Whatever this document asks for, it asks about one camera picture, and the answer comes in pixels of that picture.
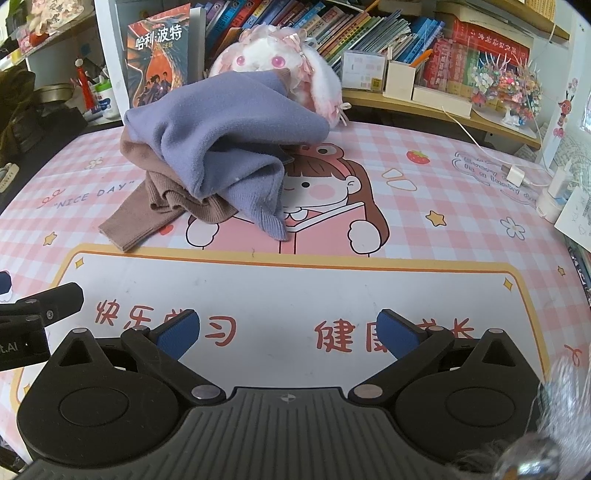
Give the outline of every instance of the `metal screw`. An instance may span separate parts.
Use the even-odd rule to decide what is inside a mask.
[[[378,398],[382,396],[384,391],[381,387],[371,383],[357,385],[353,389],[353,393],[359,398]]]
[[[215,385],[198,385],[191,390],[191,395],[198,400],[211,400],[216,398],[222,391]]]

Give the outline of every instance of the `pink eye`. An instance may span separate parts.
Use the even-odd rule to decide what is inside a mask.
[[[271,63],[276,69],[280,69],[281,67],[285,66],[285,59],[278,55],[277,57],[273,57]]]

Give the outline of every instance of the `cartoon girl face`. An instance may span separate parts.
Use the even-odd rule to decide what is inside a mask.
[[[284,207],[337,205],[360,191],[359,179],[339,162],[340,148],[329,144],[304,146],[300,152],[295,162],[285,168],[281,196]]]

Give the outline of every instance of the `cartoon hand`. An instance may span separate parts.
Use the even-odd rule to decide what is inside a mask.
[[[352,222],[348,235],[355,253],[370,254],[379,250],[381,241],[378,229],[366,220]]]
[[[220,226],[217,223],[205,223],[196,219],[187,227],[187,242],[194,247],[206,247],[213,242]]]

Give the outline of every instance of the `purple cloth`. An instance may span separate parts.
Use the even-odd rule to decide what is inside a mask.
[[[322,143],[329,124],[286,97],[266,72],[227,72],[127,110],[133,142],[148,144],[189,193],[217,193],[277,240],[287,232],[281,207],[288,156],[279,145]]]

